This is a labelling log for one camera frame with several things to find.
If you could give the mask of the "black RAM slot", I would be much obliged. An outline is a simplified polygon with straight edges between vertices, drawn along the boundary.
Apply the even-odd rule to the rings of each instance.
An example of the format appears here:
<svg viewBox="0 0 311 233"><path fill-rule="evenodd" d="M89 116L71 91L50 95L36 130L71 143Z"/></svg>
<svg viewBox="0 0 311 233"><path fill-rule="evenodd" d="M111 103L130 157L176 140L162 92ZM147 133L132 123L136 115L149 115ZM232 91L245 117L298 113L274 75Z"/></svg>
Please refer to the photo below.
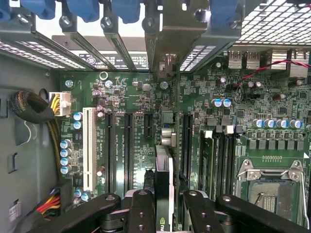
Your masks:
<svg viewBox="0 0 311 233"><path fill-rule="evenodd" d="M228 136L227 149L227 174L226 174L226 193L232 194L234 184L234 166L235 166L235 143L236 136L231 134Z"/></svg>
<svg viewBox="0 0 311 233"><path fill-rule="evenodd" d="M224 162L224 136L223 133L217 134L217 153L218 153L218 162L217 162L217 191L216 196L222 194L223 190L223 162Z"/></svg>

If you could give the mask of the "long black expansion slot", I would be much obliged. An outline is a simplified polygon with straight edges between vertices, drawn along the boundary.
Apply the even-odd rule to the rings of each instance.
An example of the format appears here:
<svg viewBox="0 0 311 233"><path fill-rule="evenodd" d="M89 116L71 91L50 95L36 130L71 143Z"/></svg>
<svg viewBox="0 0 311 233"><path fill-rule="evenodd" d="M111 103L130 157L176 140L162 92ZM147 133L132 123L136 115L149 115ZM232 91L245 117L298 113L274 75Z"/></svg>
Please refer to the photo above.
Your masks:
<svg viewBox="0 0 311 233"><path fill-rule="evenodd" d="M124 114L124 190L133 189L133 157L134 157L134 116Z"/></svg>
<svg viewBox="0 0 311 233"><path fill-rule="evenodd" d="M105 169L105 181L106 192L114 193L114 114L108 112L105 115L105 155L106 155L106 169Z"/></svg>
<svg viewBox="0 0 311 233"><path fill-rule="evenodd" d="M193 115L183 114L182 123L182 170L186 179L190 180Z"/></svg>

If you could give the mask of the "CPU socket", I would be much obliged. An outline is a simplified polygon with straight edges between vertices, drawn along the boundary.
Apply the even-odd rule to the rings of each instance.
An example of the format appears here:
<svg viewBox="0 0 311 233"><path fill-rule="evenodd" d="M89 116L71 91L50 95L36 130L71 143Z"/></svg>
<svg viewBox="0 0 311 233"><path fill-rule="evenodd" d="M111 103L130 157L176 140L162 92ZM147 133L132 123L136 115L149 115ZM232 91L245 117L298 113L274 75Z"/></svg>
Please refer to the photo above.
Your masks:
<svg viewBox="0 0 311 233"><path fill-rule="evenodd" d="M234 195L310 228L305 171L300 160L282 167L256 167L251 159L243 160L237 172Z"/></svg>

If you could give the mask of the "white expansion slot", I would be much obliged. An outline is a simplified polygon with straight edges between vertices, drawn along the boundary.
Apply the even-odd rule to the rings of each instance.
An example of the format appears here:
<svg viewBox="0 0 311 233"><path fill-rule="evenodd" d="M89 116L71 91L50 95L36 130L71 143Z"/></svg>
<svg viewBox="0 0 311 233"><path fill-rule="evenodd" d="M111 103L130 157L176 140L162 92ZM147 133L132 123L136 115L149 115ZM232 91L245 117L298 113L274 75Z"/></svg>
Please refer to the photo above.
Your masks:
<svg viewBox="0 0 311 233"><path fill-rule="evenodd" d="M92 192L96 187L96 109L83 108L83 189Z"/></svg>

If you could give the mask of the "short black expansion slot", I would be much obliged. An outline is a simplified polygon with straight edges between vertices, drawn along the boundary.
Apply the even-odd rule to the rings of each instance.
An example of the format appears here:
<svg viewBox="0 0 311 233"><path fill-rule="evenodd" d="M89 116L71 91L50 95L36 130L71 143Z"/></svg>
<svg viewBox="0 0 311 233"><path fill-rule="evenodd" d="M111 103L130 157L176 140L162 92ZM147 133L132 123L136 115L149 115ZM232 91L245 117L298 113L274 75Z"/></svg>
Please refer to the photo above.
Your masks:
<svg viewBox="0 0 311 233"><path fill-rule="evenodd" d="M144 136L146 138L153 137L153 114L145 113L144 114Z"/></svg>

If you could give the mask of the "green motherboard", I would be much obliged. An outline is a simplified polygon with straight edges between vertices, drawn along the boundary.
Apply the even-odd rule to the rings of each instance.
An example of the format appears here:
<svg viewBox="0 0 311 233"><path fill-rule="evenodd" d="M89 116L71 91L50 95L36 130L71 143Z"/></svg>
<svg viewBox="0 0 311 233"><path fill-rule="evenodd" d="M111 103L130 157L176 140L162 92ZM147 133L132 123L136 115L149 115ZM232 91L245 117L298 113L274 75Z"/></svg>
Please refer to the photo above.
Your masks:
<svg viewBox="0 0 311 233"><path fill-rule="evenodd" d="M311 50L260 52L260 67L228 68L228 53L202 72L181 73L180 110L193 115L190 180L180 176L183 218L174 231L186 230L183 194L205 193L215 201L217 191L217 134L224 136L223 190L226 193L228 136L235 134L234 185L241 163L282 167L303 164L307 215L311 230ZM81 205L106 192L105 115L114 114L114 194L150 190L155 198L156 146L162 129L173 131L173 87L152 73L65 72L61 92L69 95L71 111L61 121L61 171L71 178L73 204ZM96 109L96 187L83 189L83 108ZM133 189L124 190L124 114L134 116ZM144 114L153 114L153 137L144 136Z"/></svg>

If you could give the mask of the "open dark grey PC case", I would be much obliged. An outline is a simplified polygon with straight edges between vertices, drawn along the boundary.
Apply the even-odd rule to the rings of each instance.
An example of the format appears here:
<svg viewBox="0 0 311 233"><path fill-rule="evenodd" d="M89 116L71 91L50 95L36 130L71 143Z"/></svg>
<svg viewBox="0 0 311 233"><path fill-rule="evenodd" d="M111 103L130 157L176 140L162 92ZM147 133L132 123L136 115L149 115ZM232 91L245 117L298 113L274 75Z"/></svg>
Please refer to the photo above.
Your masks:
<svg viewBox="0 0 311 233"><path fill-rule="evenodd" d="M238 0L235 19L216 28L210 0L140 0L139 21L131 24L112 11L111 0L98 1L100 17L94 22L71 13L67 0L55 0L50 20L40 19L20 0L9 0L11 18L0 21L0 233L46 233L48 223L80 206L73 204L71 178L61 171L61 121L72 106L61 92L61 76L123 72L158 77L150 69L145 35L158 31L163 13L195 13L196 19L208 20L182 73L200 73L230 50L311 50L311 0ZM63 34L59 19L69 14L77 16L77 31L116 70ZM101 20L111 15L119 18L119 34L136 71L126 67L104 36Z"/></svg>

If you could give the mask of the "silver USB port block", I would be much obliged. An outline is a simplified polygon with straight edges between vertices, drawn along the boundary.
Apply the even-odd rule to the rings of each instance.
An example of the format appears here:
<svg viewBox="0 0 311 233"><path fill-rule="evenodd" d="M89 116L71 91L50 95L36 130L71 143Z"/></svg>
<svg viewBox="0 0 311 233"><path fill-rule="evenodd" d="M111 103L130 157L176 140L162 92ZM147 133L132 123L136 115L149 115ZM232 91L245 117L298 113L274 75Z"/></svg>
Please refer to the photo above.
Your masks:
<svg viewBox="0 0 311 233"><path fill-rule="evenodd" d="M243 53L241 51L230 50L228 52L228 68L242 69Z"/></svg>
<svg viewBox="0 0 311 233"><path fill-rule="evenodd" d="M260 67L260 52L248 51L246 53L246 68L255 70Z"/></svg>

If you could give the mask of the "metal slot cover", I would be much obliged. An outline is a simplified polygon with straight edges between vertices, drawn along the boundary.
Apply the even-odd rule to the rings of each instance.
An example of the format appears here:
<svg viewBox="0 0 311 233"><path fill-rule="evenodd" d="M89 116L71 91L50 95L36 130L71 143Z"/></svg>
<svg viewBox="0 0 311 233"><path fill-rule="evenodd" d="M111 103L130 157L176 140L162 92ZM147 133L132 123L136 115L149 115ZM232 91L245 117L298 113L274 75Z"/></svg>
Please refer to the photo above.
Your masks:
<svg viewBox="0 0 311 233"><path fill-rule="evenodd" d="M88 40L77 31L77 16L73 14L62 15L59 25L64 35L68 36L76 45L87 51L90 55L103 62L110 70L116 70L112 65Z"/></svg>
<svg viewBox="0 0 311 233"><path fill-rule="evenodd" d="M121 57L124 64L130 71L136 71L136 66L119 34L119 18L116 15L104 16L101 20L101 27L107 41Z"/></svg>

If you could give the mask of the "blue slot clip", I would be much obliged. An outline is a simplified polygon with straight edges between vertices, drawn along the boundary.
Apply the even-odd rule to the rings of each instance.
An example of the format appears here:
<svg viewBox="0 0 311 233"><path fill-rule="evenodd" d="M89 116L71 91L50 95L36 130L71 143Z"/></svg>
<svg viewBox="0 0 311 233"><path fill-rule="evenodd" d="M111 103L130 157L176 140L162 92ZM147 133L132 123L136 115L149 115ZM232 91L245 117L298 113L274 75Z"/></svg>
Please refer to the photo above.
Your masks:
<svg viewBox="0 0 311 233"><path fill-rule="evenodd" d="M111 0L112 11L124 24L136 23L140 16L140 0Z"/></svg>
<svg viewBox="0 0 311 233"><path fill-rule="evenodd" d="M100 17L98 0L67 0L69 11L80 17L85 23L97 21Z"/></svg>
<svg viewBox="0 0 311 233"><path fill-rule="evenodd" d="M55 0L20 0L20 3L40 19L50 20L55 18Z"/></svg>
<svg viewBox="0 0 311 233"><path fill-rule="evenodd" d="M210 0L213 28L227 25L235 19L238 0Z"/></svg>
<svg viewBox="0 0 311 233"><path fill-rule="evenodd" d="M0 0L0 21L7 21L11 18L11 7L9 0Z"/></svg>

